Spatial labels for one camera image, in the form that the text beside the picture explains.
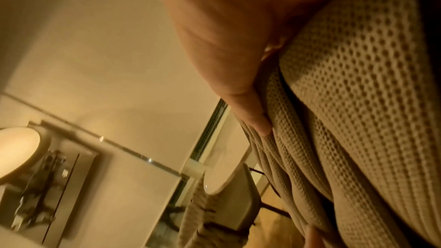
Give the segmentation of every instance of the floor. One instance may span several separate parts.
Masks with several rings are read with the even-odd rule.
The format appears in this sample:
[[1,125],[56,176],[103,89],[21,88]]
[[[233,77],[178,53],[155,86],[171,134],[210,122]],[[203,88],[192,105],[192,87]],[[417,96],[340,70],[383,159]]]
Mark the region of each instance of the floor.
[[[262,195],[262,201],[283,209],[281,199],[271,187],[267,188]],[[272,211],[261,209],[255,223],[256,226],[250,229],[249,240],[245,248],[302,248],[305,243],[291,219]]]

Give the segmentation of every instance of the white tabletop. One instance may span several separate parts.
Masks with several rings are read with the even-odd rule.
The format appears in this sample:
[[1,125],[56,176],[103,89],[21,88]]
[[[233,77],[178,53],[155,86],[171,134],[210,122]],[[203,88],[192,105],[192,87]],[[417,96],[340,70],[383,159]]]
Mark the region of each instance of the white tabletop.
[[248,155],[249,142],[239,122],[224,142],[225,146],[216,165],[205,171],[204,189],[209,195],[215,195],[225,188]]
[[40,135],[31,128],[0,130],[0,179],[25,164],[37,151]]

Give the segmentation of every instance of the brown garment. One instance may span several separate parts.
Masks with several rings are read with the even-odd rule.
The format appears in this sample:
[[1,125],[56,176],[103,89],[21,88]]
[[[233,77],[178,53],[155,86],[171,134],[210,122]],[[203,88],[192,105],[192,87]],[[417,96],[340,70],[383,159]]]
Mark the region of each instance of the brown garment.
[[300,232],[441,248],[440,7],[331,0],[262,69],[273,133],[243,127]]

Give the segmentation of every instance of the skin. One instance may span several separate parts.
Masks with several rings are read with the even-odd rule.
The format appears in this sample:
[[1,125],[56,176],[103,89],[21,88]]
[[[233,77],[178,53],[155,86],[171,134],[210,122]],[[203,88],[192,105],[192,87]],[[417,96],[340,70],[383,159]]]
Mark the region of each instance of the skin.
[[264,57],[320,0],[164,0],[195,68],[237,117],[266,136],[272,125],[253,83]]

